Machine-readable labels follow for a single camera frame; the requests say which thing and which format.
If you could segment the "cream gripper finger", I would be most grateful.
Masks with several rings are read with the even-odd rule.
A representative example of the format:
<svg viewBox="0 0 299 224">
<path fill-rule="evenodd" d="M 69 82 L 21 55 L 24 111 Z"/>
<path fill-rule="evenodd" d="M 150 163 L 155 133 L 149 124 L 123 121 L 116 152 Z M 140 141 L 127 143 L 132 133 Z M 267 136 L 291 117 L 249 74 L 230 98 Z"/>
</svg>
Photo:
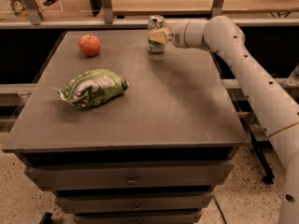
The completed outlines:
<svg viewBox="0 0 299 224">
<path fill-rule="evenodd" d="M 150 30 L 149 40 L 166 45 L 171 40 L 169 28 L 163 27 Z"/>
</svg>

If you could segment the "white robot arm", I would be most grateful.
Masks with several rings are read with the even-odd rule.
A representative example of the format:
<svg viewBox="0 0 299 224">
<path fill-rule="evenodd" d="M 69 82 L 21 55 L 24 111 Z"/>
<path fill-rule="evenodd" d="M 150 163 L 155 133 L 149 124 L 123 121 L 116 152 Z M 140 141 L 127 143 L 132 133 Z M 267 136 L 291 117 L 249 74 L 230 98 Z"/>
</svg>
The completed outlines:
<svg viewBox="0 0 299 224">
<path fill-rule="evenodd" d="M 226 62 L 285 168 L 278 224 L 299 224 L 299 105 L 250 55 L 240 28 L 216 16 L 151 28 L 149 39 L 214 52 Z"/>
</svg>

